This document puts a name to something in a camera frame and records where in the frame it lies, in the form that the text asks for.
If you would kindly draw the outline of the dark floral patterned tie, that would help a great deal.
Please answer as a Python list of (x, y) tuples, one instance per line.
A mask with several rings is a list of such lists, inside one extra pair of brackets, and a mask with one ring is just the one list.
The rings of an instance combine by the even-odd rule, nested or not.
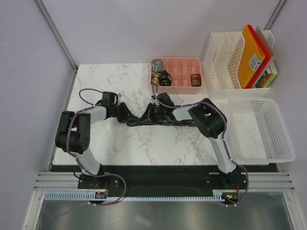
[(127, 126), (129, 127), (139, 127), (139, 126), (168, 126), (168, 127), (195, 127), (193, 120), (183, 120), (177, 121), (175, 118), (173, 121), (170, 122), (153, 122), (152, 124), (141, 124), (140, 118), (137, 123), (128, 123)]

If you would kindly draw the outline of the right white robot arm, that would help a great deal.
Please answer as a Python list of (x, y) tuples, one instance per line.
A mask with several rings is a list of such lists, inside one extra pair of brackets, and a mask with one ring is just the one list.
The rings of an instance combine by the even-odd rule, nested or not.
[(212, 145), (218, 162), (221, 186), (227, 189), (238, 186), (239, 171), (230, 159), (224, 140), (227, 119), (213, 102), (205, 98), (196, 104), (174, 105), (167, 93), (161, 93), (155, 98), (159, 104), (148, 104), (139, 124), (196, 127)]

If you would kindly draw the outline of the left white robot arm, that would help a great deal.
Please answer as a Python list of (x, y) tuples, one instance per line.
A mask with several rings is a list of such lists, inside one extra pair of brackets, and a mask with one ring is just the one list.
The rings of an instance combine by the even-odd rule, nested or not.
[(102, 92), (102, 99), (90, 107), (61, 113), (56, 137), (56, 147), (72, 156), (83, 174), (89, 175), (89, 184), (101, 188), (105, 184), (102, 165), (90, 150), (91, 125), (108, 118), (116, 118), (119, 123), (138, 120), (125, 103), (118, 102), (114, 92)]

